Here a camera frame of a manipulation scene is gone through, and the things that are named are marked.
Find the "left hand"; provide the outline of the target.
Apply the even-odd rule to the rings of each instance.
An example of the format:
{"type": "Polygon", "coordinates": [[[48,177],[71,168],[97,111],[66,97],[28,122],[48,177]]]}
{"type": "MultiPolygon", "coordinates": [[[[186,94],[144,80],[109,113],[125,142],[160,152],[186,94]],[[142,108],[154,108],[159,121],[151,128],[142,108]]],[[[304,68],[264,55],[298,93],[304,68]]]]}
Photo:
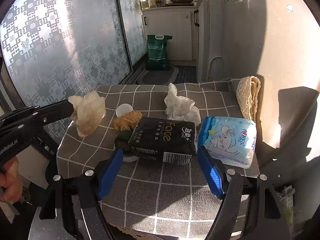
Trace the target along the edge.
{"type": "Polygon", "coordinates": [[[18,165],[17,157],[13,157],[1,167],[1,187],[5,188],[1,202],[15,203],[22,195],[23,183],[18,165]]]}

